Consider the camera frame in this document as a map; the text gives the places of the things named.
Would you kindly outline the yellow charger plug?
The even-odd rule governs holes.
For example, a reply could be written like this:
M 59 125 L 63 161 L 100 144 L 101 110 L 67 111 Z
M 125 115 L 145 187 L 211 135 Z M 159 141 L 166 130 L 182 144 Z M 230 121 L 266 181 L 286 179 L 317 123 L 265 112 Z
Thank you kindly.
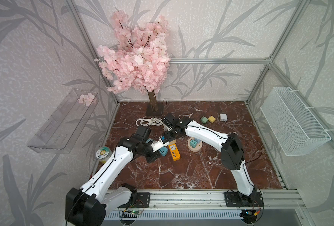
M 216 118 L 214 116 L 210 116 L 208 118 L 208 121 L 211 122 L 211 123 L 214 123 L 216 121 Z

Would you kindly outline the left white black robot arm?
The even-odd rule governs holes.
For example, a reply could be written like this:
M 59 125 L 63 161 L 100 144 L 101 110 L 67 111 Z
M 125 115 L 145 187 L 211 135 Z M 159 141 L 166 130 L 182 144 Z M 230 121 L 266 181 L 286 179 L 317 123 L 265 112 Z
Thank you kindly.
M 81 188 L 72 188 L 66 195 L 65 220 L 75 226 L 100 226 L 107 214 L 130 201 L 134 192 L 130 186 L 121 186 L 108 194 L 107 191 L 124 167 L 144 156 L 149 160 L 158 157 L 146 143 L 151 129 L 140 125 L 136 133 L 122 138 L 107 162 Z

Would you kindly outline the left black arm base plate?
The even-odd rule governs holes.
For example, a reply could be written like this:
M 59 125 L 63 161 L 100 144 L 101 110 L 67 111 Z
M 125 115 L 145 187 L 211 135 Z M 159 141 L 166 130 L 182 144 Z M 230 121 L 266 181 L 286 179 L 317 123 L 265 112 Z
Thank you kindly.
M 151 193 L 137 192 L 132 194 L 128 203 L 119 206 L 119 208 L 149 208 Z

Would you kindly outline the green charger plug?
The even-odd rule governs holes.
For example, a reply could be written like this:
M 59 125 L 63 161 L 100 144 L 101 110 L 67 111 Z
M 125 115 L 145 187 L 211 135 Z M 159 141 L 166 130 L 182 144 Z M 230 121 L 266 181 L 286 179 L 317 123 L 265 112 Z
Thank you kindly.
M 203 123 L 203 124 L 206 124 L 207 122 L 208 122 L 208 118 L 206 118 L 206 117 L 202 117 L 201 118 L 201 122 Z

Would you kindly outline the beige cube charger plug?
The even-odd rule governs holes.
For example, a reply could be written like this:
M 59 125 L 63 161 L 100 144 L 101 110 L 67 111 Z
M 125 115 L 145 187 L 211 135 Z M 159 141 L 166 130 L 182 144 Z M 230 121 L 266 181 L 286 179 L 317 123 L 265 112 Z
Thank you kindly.
M 176 143 L 176 140 L 174 139 L 174 140 L 172 140 L 172 141 L 169 142 L 169 145 L 173 145 L 175 143 Z

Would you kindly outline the orange power strip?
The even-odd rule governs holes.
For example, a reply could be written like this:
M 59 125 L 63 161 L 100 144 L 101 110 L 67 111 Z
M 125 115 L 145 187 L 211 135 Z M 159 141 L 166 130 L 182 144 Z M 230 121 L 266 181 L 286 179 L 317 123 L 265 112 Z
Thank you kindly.
M 171 152 L 171 156 L 173 158 L 173 161 L 178 161 L 181 158 L 180 152 L 178 151 L 178 148 L 176 144 L 169 145 L 169 150 Z

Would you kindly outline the teal power strip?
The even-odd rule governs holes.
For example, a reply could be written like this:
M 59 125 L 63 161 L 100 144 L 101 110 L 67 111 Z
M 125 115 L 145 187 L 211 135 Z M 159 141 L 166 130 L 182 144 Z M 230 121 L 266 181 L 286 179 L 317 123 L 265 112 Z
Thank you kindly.
M 148 138 L 147 141 L 145 143 L 147 144 L 152 144 L 154 142 L 153 139 Z M 166 156 L 168 153 L 168 148 L 167 147 L 161 147 L 158 152 L 162 155 L 162 156 Z

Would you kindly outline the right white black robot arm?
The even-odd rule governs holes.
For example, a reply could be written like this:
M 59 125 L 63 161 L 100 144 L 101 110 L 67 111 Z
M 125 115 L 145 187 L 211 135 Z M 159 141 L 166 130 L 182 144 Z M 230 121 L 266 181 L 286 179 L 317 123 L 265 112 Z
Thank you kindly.
M 254 203 L 257 190 L 248 174 L 244 149 L 237 134 L 225 134 L 209 129 L 189 117 L 178 119 L 168 114 L 163 119 L 167 130 L 163 142 L 167 143 L 181 137 L 193 137 L 214 147 L 221 153 L 221 163 L 229 169 L 237 184 L 235 192 L 245 206 Z

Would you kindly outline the white charger plug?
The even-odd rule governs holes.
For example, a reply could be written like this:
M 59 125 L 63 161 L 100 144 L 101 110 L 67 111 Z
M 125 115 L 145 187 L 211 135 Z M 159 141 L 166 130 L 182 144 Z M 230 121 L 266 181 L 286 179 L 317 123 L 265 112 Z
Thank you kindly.
M 228 120 L 227 114 L 220 114 L 219 115 L 219 120 L 226 122 Z

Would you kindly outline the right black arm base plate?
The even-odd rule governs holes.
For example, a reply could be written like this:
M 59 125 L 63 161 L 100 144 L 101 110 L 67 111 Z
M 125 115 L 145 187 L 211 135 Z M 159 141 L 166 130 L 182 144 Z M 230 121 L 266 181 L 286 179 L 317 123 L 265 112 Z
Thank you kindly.
M 244 195 L 240 192 L 224 192 L 224 201 L 226 207 L 245 208 L 245 207 L 264 207 L 263 197 L 260 192 L 253 190 L 250 195 Z

